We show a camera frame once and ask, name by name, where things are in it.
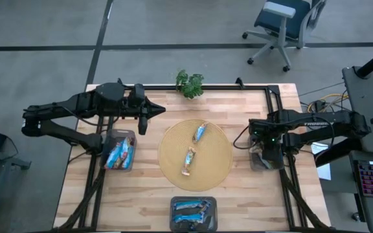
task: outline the gray office chair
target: gray office chair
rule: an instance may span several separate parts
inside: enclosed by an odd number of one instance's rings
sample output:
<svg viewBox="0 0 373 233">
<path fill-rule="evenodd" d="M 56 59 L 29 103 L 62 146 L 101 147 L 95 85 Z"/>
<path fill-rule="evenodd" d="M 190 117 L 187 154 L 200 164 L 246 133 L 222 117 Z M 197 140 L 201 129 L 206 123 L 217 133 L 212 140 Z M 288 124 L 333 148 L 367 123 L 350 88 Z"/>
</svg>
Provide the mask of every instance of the gray office chair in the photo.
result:
<svg viewBox="0 0 373 233">
<path fill-rule="evenodd" d="M 283 71 L 289 71 L 291 64 L 284 46 L 289 43 L 298 49 L 303 48 L 306 31 L 311 32 L 316 27 L 325 4 L 326 0 L 311 0 L 311 7 L 303 0 L 268 0 L 254 23 L 254 27 L 263 27 L 267 34 L 247 30 L 242 38 L 247 39 L 250 34 L 268 39 L 269 42 L 249 58 L 247 63 L 253 64 L 256 57 L 269 48 L 276 47 L 287 64 Z"/>
</svg>

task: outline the gray floor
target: gray floor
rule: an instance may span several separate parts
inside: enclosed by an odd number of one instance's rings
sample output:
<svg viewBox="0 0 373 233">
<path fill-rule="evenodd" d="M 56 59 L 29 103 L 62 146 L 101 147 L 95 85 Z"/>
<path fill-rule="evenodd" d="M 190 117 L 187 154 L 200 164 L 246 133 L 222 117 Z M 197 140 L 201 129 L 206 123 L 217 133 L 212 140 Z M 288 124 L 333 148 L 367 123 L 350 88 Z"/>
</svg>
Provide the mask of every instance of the gray floor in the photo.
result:
<svg viewBox="0 0 373 233">
<path fill-rule="evenodd" d="M 262 0 L 115 0 L 105 45 L 167 43 L 263 43 L 241 33 L 250 29 Z M 0 46 L 95 45 L 106 0 L 0 0 Z M 308 42 L 373 42 L 373 0 L 328 0 Z M 287 49 L 293 68 L 273 50 L 253 65 L 256 49 L 126 50 L 100 54 L 94 83 L 174 83 L 179 69 L 201 73 L 205 83 L 296 83 L 299 94 L 342 82 L 341 69 L 362 65 L 373 47 Z M 49 137 L 21 134 L 22 109 L 64 100 L 83 91 L 92 51 L 0 52 L 0 132 L 12 137 L 18 157 L 32 161 L 27 172 L 12 171 L 0 203 L 0 232 L 48 230 L 52 226 L 70 147 Z M 307 94 L 311 102 L 342 93 L 343 85 Z M 60 123 L 75 127 L 73 118 Z M 350 214 L 353 196 L 325 193 L 334 227 L 366 231 Z"/>
</svg>

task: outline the butcher block tabletop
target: butcher block tabletop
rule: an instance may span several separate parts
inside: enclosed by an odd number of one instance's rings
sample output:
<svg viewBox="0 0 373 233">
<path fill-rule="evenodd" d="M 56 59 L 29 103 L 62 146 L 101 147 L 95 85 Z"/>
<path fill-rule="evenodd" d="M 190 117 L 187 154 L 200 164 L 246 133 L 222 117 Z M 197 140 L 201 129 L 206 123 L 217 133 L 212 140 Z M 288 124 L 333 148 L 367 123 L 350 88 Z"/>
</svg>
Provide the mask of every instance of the butcher block tabletop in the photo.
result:
<svg viewBox="0 0 373 233">
<path fill-rule="evenodd" d="M 277 85 L 283 108 L 301 111 L 296 85 Z M 95 87 L 96 85 L 88 85 L 87 90 Z M 266 118 L 268 110 L 263 91 L 211 90 L 204 91 L 202 96 L 193 100 L 187 100 L 182 94 L 168 90 L 145 91 L 145 95 L 153 103 L 165 107 L 166 112 L 149 119 L 145 135 L 137 133 L 138 121 L 133 118 L 119 119 L 114 124 L 113 129 L 130 129 L 136 132 L 137 148 L 132 171 L 106 172 L 97 230 L 169 231 L 170 200 L 174 196 L 215 197 L 218 206 L 218 231 L 289 229 L 278 171 L 252 171 L 247 150 L 233 148 L 233 164 L 227 178 L 217 187 L 203 192 L 189 192 L 174 186 L 164 176 L 158 163 L 158 147 L 165 131 L 183 120 L 202 119 L 216 124 L 232 143 L 248 125 L 249 118 Z M 93 123 L 97 123 L 97 120 L 97 117 L 89 119 Z M 94 133 L 96 127 L 79 121 L 77 131 Z M 247 145 L 246 140 L 247 135 L 243 135 L 238 145 Z M 74 147 L 70 159 L 82 152 L 84 150 L 80 146 Z M 54 227 L 63 224 L 82 200 L 89 163 L 90 156 L 84 155 L 68 165 Z M 312 155 L 302 151 L 296 155 L 296 168 L 303 198 L 319 219 L 329 225 Z M 89 204 L 86 225 L 90 224 L 94 199 Z M 298 223 L 297 206 L 294 199 L 291 200 L 293 215 Z"/>
</svg>

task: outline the plastic container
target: plastic container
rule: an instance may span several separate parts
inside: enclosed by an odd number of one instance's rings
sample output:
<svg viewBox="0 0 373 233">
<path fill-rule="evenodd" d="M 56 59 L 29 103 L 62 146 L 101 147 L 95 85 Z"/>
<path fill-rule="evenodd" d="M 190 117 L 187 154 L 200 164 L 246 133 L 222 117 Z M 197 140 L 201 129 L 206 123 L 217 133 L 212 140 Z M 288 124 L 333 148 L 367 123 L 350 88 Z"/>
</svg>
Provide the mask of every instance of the plastic container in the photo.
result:
<svg viewBox="0 0 373 233">
<path fill-rule="evenodd" d="M 172 232 L 191 232 L 190 223 L 182 221 L 175 223 L 173 221 L 174 216 L 178 214 L 190 215 L 197 214 L 197 208 L 187 208 L 182 210 L 174 210 L 174 204 L 183 201 L 209 201 L 211 206 L 206 212 L 206 217 L 203 223 L 196 226 L 194 232 L 215 232 L 218 228 L 218 217 L 217 217 L 217 200 L 213 197 L 173 197 L 170 203 L 170 214 L 169 214 L 169 228 Z"/>
<path fill-rule="evenodd" d="M 123 130 L 123 129 L 111 129 L 106 133 L 106 139 L 103 144 L 103 151 L 102 156 L 100 158 L 100 167 L 104 168 L 104 165 L 107 162 L 107 159 L 109 158 L 110 151 L 116 146 L 116 143 L 122 142 L 126 137 L 131 137 L 135 141 L 133 142 L 133 157 L 132 161 L 130 162 L 128 168 L 123 169 L 122 166 L 119 166 L 118 169 L 111 169 L 116 171 L 122 171 L 122 172 L 130 172 L 132 170 L 133 166 L 133 160 L 135 158 L 135 152 L 136 152 L 136 135 L 135 132 L 132 130 Z"/>
<path fill-rule="evenodd" d="M 253 143 L 251 137 L 249 137 L 249 145 Z M 281 151 L 277 151 L 278 157 L 276 161 L 267 161 L 262 158 L 262 148 L 259 144 L 249 149 L 250 154 L 250 167 L 253 171 L 259 172 L 260 170 L 280 170 L 284 167 L 283 154 Z"/>
</svg>

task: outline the paper sheet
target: paper sheet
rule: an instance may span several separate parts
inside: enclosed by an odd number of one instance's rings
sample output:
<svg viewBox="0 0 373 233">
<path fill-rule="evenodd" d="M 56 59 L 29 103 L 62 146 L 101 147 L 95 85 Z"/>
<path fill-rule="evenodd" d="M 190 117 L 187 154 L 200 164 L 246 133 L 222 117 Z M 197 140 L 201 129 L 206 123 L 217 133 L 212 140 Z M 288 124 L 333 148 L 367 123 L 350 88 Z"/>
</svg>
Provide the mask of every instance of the paper sheet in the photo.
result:
<svg viewBox="0 0 373 233">
<path fill-rule="evenodd" d="M 328 149 L 328 145 L 321 144 L 318 142 L 314 142 L 311 144 L 311 152 L 313 154 L 319 153 L 322 150 Z M 331 180 L 330 177 L 330 164 L 325 164 L 317 168 L 317 174 L 319 175 L 319 178 L 326 179 L 328 181 Z"/>
</svg>

